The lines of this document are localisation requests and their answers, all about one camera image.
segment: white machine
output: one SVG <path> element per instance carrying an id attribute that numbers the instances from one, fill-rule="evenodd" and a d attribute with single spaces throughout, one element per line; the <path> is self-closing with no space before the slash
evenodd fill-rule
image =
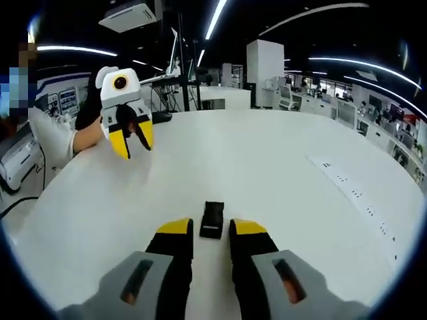
<path id="1" fill-rule="evenodd" d="M 131 155 L 126 139 L 133 127 L 142 145 L 153 147 L 153 121 L 141 94 L 141 85 L 133 69 L 104 67 L 99 70 L 95 85 L 101 89 L 101 115 L 109 131 L 113 150 L 125 159 Z"/>
<path id="2" fill-rule="evenodd" d="M 29 124 L 14 137 L 0 143 L 0 177 L 2 187 L 8 193 L 17 192 L 21 182 L 40 159 L 40 147 Z"/>
<path id="3" fill-rule="evenodd" d="M 99 24 L 118 33 L 143 27 L 163 19 L 162 0 L 134 0 L 115 6 L 107 11 Z"/>

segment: white table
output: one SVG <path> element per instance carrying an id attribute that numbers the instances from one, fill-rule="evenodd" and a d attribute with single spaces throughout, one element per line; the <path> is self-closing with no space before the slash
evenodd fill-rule
<path id="1" fill-rule="evenodd" d="M 266 227 L 280 249 L 322 273 L 341 299 L 372 306 L 393 276 L 388 260 L 310 155 L 327 156 L 357 177 L 387 213 L 402 254 L 417 238 L 423 218 L 418 186 L 393 158 L 331 119 L 197 111 L 154 128 L 154 150 L 131 139 L 129 161 L 107 141 L 79 154 L 29 216 L 13 250 L 54 309 L 90 298 L 104 274 L 145 250 L 160 225 L 180 217 L 195 220 L 187 319 L 239 319 L 226 235 L 236 217 Z M 205 201 L 225 202 L 219 242 L 197 236 Z"/>

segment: window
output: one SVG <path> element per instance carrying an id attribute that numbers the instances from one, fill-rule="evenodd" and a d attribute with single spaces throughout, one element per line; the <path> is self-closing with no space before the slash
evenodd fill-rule
<path id="1" fill-rule="evenodd" d="M 311 89 L 313 85 L 313 79 L 312 78 L 305 78 L 304 81 L 307 83 L 307 89 Z"/>
<path id="2" fill-rule="evenodd" d="M 344 92 L 346 91 L 346 86 L 341 84 L 336 84 L 335 86 L 335 95 L 338 95 L 339 98 L 344 97 Z"/>
<path id="3" fill-rule="evenodd" d="M 291 79 L 291 86 L 295 87 L 295 75 L 291 75 L 289 73 L 285 73 L 286 79 Z"/>
<path id="4" fill-rule="evenodd" d="M 335 97 L 335 83 L 331 81 L 326 82 L 326 94 Z"/>
<path id="5" fill-rule="evenodd" d="M 322 89 L 322 90 L 327 90 L 327 88 L 326 88 L 326 80 L 320 80 L 320 88 Z"/>

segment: white cabinet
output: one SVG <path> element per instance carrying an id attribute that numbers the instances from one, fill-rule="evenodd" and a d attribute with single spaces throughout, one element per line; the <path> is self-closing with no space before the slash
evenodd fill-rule
<path id="1" fill-rule="evenodd" d="M 370 123 L 368 127 L 368 132 L 366 134 L 366 138 L 379 146 L 385 152 L 388 152 L 388 146 L 390 143 L 390 136 L 387 132 L 381 128 L 377 127 L 375 124 Z"/>
<path id="2" fill-rule="evenodd" d="M 301 109 L 300 112 L 311 113 L 313 115 L 317 115 L 318 111 L 315 106 L 315 99 L 313 97 L 303 95 L 301 99 Z"/>
<path id="3" fill-rule="evenodd" d="M 316 101 L 318 105 L 318 115 L 323 115 L 324 117 L 328 117 L 331 119 L 336 118 L 336 107 L 328 102 L 324 102 L 321 100 Z"/>

